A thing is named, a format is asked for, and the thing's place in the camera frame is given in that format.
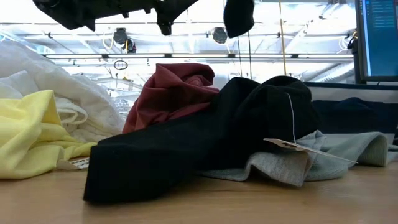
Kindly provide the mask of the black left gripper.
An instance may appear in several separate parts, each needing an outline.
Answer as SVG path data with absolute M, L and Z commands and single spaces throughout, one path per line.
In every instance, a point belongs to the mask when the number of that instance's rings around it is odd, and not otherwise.
M 127 0 L 124 9 L 132 12 L 144 10 L 146 14 L 155 9 L 157 25 L 162 35 L 172 34 L 174 20 L 198 0 Z

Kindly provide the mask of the maroon cloth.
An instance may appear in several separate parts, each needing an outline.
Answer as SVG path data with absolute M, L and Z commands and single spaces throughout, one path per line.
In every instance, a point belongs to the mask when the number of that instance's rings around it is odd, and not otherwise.
M 123 133 L 206 108 L 219 93 L 214 71 L 199 63 L 157 64 L 126 118 Z

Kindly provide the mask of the white cloth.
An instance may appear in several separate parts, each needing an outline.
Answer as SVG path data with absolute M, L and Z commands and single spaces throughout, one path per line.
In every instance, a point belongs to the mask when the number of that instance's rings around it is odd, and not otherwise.
M 0 42 L 0 98 L 52 90 L 62 126 L 75 139 L 98 142 L 121 134 L 124 121 L 107 91 L 85 76 L 71 76 L 18 42 Z

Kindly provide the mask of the large black garment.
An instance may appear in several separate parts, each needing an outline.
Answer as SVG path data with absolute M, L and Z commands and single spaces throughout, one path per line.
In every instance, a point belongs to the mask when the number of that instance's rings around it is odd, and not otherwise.
M 203 111 L 100 141 L 91 150 L 83 198 L 156 198 L 195 172 L 242 168 L 252 154 L 272 149 L 271 138 L 292 141 L 319 126 L 300 80 L 235 77 Z

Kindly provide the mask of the yellow cloth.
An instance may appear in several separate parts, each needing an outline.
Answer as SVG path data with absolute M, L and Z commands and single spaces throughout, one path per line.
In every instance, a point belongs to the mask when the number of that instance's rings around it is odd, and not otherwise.
M 89 156 L 95 145 L 73 138 L 62 126 L 52 90 L 0 99 L 0 179 L 44 174 L 59 160 Z

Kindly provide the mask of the light grey towel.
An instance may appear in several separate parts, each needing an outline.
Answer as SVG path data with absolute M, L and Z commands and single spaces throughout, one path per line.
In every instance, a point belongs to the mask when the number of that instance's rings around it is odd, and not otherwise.
M 300 187 L 315 162 L 314 152 L 295 151 L 276 147 L 276 152 L 256 152 L 242 168 L 207 170 L 198 174 L 204 177 L 244 182 L 252 171 L 257 170 L 267 178 Z

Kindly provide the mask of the sage ribbed cloth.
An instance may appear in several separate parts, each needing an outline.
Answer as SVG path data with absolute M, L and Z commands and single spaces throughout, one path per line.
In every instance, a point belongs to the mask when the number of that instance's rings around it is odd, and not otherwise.
M 315 149 L 356 161 L 359 165 L 386 167 L 389 141 L 380 132 L 359 133 L 347 138 L 322 139 Z M 330 180 L 344 176 L 356 164 L 327 156 L 317 156 L 306 181 Z

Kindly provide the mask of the blue cloth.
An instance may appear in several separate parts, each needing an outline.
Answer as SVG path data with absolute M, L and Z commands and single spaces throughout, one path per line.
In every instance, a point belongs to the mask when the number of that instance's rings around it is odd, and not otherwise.
M 398 146 L 389 145 L 387 152 L 387 163 L 389 164 L 398 157 Z

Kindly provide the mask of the black round fixture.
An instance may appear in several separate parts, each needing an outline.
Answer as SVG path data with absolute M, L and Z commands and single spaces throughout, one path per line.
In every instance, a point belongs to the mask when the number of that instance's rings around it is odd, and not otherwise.
M 127 34 L 125 28 L 117 28 L 113 33 L 113 40 L 119 45 L 124 45 L 127 40 Z
M 215 27 L 212 33 L 213 40 L 218 44 L 225 44 L 227 41 L 227 33 L 223 27 Z

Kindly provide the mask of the dark horizontal beam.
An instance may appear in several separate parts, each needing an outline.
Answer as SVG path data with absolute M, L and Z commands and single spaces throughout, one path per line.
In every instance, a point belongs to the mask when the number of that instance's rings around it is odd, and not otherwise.
M 320 58 L 346 59 L 349 54 L 47 54 L 49 59 L 106 59 L 106 58 Z

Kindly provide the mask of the clear plastic bin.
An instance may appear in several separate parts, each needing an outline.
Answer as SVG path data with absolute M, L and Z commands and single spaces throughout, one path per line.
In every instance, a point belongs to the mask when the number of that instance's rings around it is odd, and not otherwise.
M 18 37 L 2 28 L 0 28 L 0 42 L 17 42 L 22 45 L 25 45 L 28 49 L 31 49 L 39 54 L 47 55 L 47 54 L 54 54 L 55 51 L 50 49 L 47 46 L 40 45 L 40 44 L 33 44 L 28 42 L 27 40 Z

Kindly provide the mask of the white paper tag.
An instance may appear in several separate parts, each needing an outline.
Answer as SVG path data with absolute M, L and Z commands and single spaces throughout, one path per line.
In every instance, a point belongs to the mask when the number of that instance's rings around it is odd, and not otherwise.
M 295 151 L 312 152 L 312 153 L 315 153 L 315 154 L 319 154 L 319 155 L 323 155 L 323 156 L 327 156 L 327 157 L 332 157 L 332 158 L 339 159 L 339 160 L 342 160 L 342 161 L 352 162 L 354 164 L 357 164 L 356 161 L 352 161 L 352 160 L 349 160 L 349 159 L 338 157 L 338 156 L 335 156 L 335 155 L 332 155 L 332 154 L 329 154 L 329 153 L 326 153 L 326 152 L 318 151 L 318 150 L 315 150 L 315 149 L 312 149 L 312 148 L 309 148 L 309 147 L 301 146 L 299 144 L 283 141 L 283 140 L 280 140 L 280 139 L 264 138 L 263 140 L 267 141 L 267 142 L 271 142 L 271 143 L 273 143 L 273 144 L 275 144 L 275 145 L 277 145 L 279 147 L 285 148 L 285 149 L 292 149 L 292 150 L 295 150 Z
M 57 170 L 62 171 L 76 171 L 76 170 L 86 170 L 89 166 L 90 158 L 81 157 L 77 159 L 72 159 L 70 161 L 59 160 L 57 162 Z

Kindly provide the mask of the computer monitor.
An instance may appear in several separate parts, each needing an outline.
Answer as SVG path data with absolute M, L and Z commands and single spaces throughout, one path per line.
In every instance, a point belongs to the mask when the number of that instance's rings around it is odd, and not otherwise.
M 398 82 L 398 0 L 354 0 L 364 82 Z

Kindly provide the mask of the navy white fabric bin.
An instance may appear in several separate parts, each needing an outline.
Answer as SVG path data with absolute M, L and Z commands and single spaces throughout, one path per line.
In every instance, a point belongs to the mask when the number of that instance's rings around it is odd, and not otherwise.
M 398 86 L 306 82 L 325 134 L 383 133 L 398 146 Z

